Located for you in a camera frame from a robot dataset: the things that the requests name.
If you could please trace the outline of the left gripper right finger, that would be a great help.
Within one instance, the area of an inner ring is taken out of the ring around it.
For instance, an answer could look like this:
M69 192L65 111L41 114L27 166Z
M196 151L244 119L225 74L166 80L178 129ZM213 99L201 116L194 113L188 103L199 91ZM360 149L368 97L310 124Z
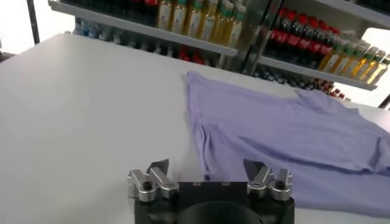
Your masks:
M244 169L249 181L247 194L257 200L271 197L275 201L288 201L292 193L292 174L288 169L274 171L260 161L244 159Z

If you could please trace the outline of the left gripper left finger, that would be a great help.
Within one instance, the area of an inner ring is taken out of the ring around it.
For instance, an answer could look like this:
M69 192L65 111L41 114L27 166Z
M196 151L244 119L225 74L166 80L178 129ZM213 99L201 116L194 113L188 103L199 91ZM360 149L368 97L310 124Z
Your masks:
M179 195L178 182L167 177L169 160L154 161L144 173L133 169L127 176L129 198L139 199L144 203L152 203L160 195L173 200Z

